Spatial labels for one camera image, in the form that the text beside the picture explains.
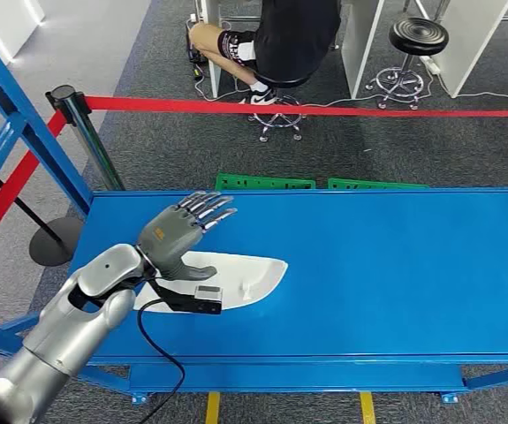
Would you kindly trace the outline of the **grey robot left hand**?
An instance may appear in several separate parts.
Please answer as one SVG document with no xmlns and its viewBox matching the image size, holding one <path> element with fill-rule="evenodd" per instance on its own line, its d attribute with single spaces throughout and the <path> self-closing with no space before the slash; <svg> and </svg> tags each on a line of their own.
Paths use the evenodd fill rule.
<svg viewBox="0 0 508 424">
<path fill-rule="evenodd" d="M 198 191 L 164 209 L 144 227 L 137 240 L 148 262 L 169 281 L 205 281 L 217 274 L 214 266 L 203 268 L 184 263 L 183 256 L 221 221 L 234 215 L 230 195 Z"/>
</svg>

